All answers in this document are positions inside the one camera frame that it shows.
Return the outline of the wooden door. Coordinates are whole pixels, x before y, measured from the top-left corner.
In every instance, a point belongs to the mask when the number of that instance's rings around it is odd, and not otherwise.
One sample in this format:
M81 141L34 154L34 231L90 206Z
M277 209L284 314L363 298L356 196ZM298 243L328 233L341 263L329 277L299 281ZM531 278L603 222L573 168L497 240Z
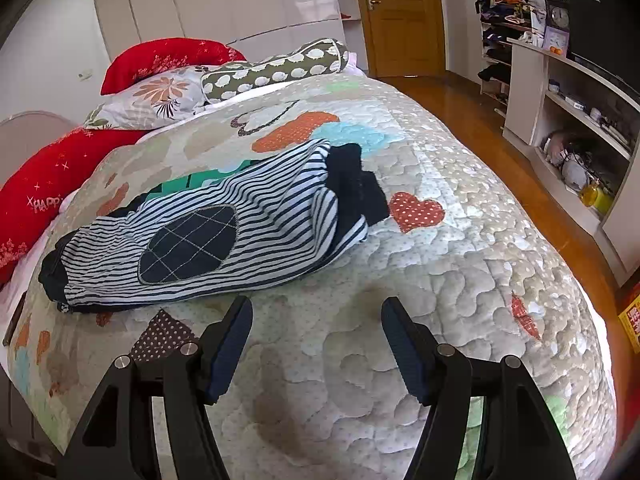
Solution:
M358 0L369 72L378 78L444 76L442 0Z

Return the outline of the beige round headboard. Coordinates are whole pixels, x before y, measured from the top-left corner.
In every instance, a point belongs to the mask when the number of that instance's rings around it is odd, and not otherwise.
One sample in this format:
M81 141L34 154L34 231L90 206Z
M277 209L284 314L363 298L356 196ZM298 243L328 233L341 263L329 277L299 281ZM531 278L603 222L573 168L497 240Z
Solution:
M29 157L76 127L69 119L44 110L29 110L2 120L0 185L3 186Z

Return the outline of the olive white-dotted bolster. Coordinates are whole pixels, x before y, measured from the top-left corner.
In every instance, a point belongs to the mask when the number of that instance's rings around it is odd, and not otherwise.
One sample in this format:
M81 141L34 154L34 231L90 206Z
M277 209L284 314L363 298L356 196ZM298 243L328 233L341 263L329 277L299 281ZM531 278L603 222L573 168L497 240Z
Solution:
M201 85L206 100L217 103L272 84L336 74L348 61L349 52L341 41L320 38L259 62L226 63L201 76Z

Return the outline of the heart pattern quilt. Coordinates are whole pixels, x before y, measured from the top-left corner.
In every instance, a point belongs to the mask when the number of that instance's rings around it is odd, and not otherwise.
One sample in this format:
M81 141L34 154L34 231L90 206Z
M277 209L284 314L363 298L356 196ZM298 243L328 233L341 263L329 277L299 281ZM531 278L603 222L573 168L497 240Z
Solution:
M541 388L581 479L600 477L616 440L605 324L561 255L504 183L428 110L361 76L277 84L156 129L107 156L52 236L107 202L192 170L231 170L254 144L318 126L356 142L363 166L405 209L327 268L254 292L238 374L209 411L235 479L398 479L427 411L413 400L380 323L398 297L468 356L513 354Z

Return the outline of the floral white pillow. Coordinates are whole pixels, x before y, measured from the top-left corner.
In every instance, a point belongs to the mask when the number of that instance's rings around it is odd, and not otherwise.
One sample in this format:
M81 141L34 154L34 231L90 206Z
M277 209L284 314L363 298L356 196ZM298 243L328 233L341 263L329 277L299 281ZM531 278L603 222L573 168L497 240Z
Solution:
M111 94L84 122L87 129L150 131L180 122L207 104L202 77L215 65L166 70Z

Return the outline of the striped navy child pants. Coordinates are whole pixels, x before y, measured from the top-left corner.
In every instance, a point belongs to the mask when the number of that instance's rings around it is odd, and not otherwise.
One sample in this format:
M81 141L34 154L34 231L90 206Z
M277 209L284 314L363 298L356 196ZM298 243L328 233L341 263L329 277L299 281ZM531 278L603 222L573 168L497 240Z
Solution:
M80 313L264 289L328 266L389 214L360 145L310 140L210 185L139 195L61 237L38 281Z

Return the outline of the yellow container on shelf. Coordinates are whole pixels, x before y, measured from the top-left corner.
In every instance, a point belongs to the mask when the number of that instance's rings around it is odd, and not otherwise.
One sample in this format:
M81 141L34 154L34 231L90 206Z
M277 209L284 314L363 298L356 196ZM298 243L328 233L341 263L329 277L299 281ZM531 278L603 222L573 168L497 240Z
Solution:
M592 208L604 217L613 205L613 196L606 190L599 180L588 182L579 192L580 201L587 207Z

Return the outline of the red pillow at back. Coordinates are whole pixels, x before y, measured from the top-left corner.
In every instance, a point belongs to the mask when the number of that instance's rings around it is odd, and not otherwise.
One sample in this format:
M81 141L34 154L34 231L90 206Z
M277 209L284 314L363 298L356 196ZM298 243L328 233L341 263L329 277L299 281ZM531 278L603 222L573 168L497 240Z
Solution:
M101 94L121 92L140 80L176 68L221 66L235 61L245 61L245 56L214 40L175 37L145 41L114 58L105 73Z

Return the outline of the white shelf unit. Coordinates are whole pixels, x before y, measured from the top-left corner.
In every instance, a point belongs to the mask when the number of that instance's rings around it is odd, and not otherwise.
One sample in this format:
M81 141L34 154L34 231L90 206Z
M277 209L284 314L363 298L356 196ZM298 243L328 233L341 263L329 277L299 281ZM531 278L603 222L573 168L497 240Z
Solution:
M624 284L639 269L639 104L586 66L512 44L503 135ZM592 180L614 198L604 217L579 199Z

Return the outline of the glossy white wardrobe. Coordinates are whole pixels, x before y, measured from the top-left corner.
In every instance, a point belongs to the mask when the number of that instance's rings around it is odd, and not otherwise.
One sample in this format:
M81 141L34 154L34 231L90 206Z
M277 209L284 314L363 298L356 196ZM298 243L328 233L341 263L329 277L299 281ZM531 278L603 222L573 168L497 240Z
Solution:
M216 40L250 61L318 38L344 40L338 0L94 0L110 58L143 41Z

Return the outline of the desk clock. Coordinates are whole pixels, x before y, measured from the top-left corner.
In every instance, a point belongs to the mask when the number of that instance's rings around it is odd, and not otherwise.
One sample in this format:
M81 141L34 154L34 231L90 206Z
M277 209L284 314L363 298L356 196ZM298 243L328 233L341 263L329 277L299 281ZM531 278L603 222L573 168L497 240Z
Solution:
M568 0L544 0L546 24L559 30L570 30L570 2Z

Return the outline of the wall switch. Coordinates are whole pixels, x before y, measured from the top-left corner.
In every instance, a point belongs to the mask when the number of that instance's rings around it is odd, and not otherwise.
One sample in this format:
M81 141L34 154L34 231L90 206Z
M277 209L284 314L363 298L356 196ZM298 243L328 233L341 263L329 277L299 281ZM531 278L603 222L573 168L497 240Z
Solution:
M87 80L93 76L93 70L83 70L78 74L78 79L81 81Z

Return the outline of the shoe rack with clothes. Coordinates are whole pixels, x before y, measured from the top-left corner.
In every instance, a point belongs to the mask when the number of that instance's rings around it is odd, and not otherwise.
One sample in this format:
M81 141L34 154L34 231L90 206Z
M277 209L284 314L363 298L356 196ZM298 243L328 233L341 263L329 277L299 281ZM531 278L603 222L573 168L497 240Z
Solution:
M512 40L535 42L544 31L544 9L535 0L476 0L480 20L480 93L493 99L497 113L506 116L511 72Z

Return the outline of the long red pillow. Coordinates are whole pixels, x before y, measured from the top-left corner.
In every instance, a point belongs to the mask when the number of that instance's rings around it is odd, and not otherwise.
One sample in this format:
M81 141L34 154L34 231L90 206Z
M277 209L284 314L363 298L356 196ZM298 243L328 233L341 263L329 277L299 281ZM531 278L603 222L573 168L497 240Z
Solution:
M109 152L136 143L145 133L76 128L32 155L12 174L0 198L3 284L56 217L64 198L91 177Z

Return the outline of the pink white bedsheet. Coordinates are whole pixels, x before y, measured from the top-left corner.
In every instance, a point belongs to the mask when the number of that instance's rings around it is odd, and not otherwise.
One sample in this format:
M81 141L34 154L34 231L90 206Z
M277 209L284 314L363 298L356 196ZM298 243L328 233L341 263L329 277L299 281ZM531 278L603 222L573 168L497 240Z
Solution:
M1 291L1 364L8 368L8 347L13 336L17 320L22 312L22 301L28 289L36 264L46 248L49 236L61 217L73 200L78 190L67 195L61 203L61 211L44 229L41 236L35 242L32 249L17 263L12 278L3 286Z

